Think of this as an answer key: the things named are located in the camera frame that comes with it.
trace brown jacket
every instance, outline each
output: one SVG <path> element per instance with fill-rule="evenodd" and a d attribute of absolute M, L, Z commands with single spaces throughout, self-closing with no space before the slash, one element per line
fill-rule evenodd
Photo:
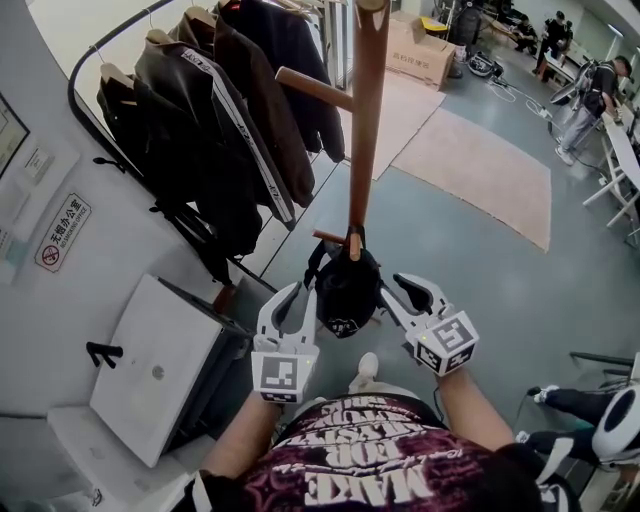
<path fill-rule="evenodd" d="M 214 31 L 185 15 L 169 35 L 212 52 L 213 61 L 245 98 L 291 198 L 300 206 L 309 206 L 315 183 L 311 162 L 289 103 L 263 51 L 220 16 Z"/>

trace black handle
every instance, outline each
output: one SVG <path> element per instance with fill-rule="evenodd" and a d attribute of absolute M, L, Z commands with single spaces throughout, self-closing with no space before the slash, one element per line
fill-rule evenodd
<path fill-rule="evenodd" d="M 93 361 L 93 365 L 98 368 L 100 366 L 100 359 L 98 356 L 102 356 L 105 363 L 109 365 L 109 368 L 115 368 L 116 363 L 111 359 L 113 357 L 122 357 L 124 355 L 124 350 L 122 347 L 114 347 L 113 345 L 101 345 L 100 343 L 93 343 L 91 341 L 87 342 L 87 352 L 91 356 L 91 361 Z"/>

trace wooden pole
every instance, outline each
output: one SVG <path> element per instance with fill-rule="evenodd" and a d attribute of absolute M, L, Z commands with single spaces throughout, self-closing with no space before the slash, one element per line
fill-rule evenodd
<path fill-rule="evenodd" d="M 356 0 L 354 5 L 353 124 L 349 225 L 364 226 L 380 123 L 389 31 L 389 0 Z M 351 259 L 360 258 L 360 235 L 349 240 Z"/>

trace cardboard box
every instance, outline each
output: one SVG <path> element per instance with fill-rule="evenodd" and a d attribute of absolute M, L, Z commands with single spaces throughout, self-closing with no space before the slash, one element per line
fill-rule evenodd
<path fill-rule="evenodd" d="M 427 35 L 420 17 L 402 11 L 391 14 L 388 69 L 418 79 L 438 91 L 449 73 L 455 48 L 444 39 Z"/>

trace poster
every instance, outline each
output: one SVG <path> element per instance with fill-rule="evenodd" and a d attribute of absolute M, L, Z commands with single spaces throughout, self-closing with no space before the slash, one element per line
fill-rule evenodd
<path fill-rule="evenodd" d="M 0 93 L 0 178 L 29 135 L 29 130 Z"/>

